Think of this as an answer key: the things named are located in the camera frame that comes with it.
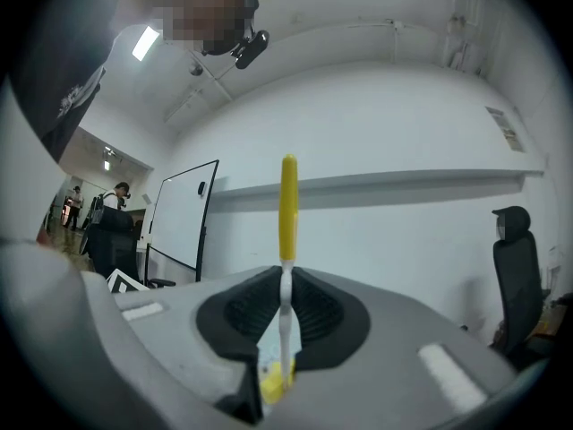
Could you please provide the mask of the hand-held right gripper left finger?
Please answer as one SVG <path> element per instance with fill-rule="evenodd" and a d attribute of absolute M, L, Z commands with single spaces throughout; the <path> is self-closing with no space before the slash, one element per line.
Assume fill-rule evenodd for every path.
<path fill-rule="evenodd" d="M 2 244 L 2 317 L 41 386 L 88 426 L 248 426 L 262 421 L 256 342 L 225 314 L 190 320 L 190 345 L 170 341 L 201 371 L 217 360 L 234 369 L 233 386 L 204 399 L 183 384 L 133 330 L 99 276 L 85 276 L 56 251 L 29 242 Z"/>

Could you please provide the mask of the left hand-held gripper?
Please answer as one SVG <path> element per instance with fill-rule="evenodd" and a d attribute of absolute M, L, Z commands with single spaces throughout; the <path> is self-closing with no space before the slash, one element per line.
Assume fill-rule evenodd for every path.
<path fill-rule="evenodd" d="M 126 273 L 115 269 L 107 278 L 107 286 L 112 294 L 123 294 L 132 291 L 146 291 L 148 287 L 138 280 L 132 279 Z"/>

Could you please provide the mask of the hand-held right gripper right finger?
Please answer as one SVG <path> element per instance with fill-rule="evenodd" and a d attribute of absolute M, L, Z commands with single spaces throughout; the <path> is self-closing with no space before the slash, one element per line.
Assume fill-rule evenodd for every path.
<path fill-rule="evenodd" d="M 547 363 L 522 372 L 429 306 L 405 295 L 308 270 L 358 299 L 370 330 L 344 363 L 295 374 L 270 429 L 510 429 L 509 417 Z"/>

